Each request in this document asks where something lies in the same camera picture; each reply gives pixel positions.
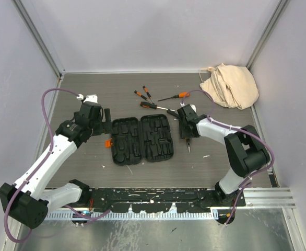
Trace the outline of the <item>black plastic tool case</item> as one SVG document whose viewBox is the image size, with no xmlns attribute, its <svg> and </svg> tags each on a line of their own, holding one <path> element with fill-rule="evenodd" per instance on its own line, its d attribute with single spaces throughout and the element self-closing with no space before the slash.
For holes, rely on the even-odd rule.
<svg viewBox="0 0 306 251">
<path fill-rule="evenodd" d="M 111 124 L 111 138 L 105 142 L 111 149 L 112 160 L 119 166 L 150 163 L 173 157 L 173 139 L 166 115 L 146 115 L 115 119 Z"/>
</svg>

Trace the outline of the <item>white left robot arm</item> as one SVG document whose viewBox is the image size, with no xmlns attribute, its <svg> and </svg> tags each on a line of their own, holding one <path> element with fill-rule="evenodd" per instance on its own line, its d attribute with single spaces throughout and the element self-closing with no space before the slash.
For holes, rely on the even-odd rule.
<svg viewBox="0 0 306 251">
<path fill-rule="evenodd" d="M 14 184 L 0 187 L 4 212 L 30 229 L 38 227 L 49 212 L 74 203 L 85 207 L 91 199 L 90 187 L 73 179 L 65 186 L 46 191 L 57 170 L 91 136 L 111 133 L 110 109 L 95 102 L 83 102 L 72 120 L 60 124 L 53 143 Z"/>
</svg>

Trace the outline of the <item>orange black pliers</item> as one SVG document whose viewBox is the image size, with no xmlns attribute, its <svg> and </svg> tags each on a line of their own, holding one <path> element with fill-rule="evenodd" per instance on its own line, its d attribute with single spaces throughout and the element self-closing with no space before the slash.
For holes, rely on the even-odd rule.
<svg viewBox="0 0 306 251">
<path fill-rule="evenodd" d="M 187 150 L 190 153 L 191 152 L 192 139 L 185 139 L 185 142 L 186 142 Z"/>
</svg>

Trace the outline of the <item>black handled claw hammer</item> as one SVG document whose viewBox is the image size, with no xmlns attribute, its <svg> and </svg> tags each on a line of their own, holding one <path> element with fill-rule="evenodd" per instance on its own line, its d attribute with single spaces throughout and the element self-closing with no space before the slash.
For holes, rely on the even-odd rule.
<svg viewBox="0 0 306 251">
<path fill-rule="evenodd" d="M 167 110 L 167 113 L 174 116 L 176 119 L 180 119 L 180 116 L 178 115 L 178 113 L 176 113 L 175 111 L 172 111 L 170 109 Z"/>
</svg>

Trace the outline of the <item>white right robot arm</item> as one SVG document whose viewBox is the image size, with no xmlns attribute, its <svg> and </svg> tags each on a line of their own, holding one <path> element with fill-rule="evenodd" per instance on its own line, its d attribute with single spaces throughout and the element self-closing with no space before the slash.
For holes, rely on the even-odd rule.
<svg viewBox="0 0 306 251">
<path fill-rule="evenodd" d="M 206 137 L 226 147 L 230 169 L 215 184 L 214 195 L 219 205 L 227 206 L 246 179 L 269 163 L 264 142 L 251 125 L 235 127 L 209 115 L 199 116 L 191 105 L 179 108 L 177 113 L 186 138 Z"/>
</svg>

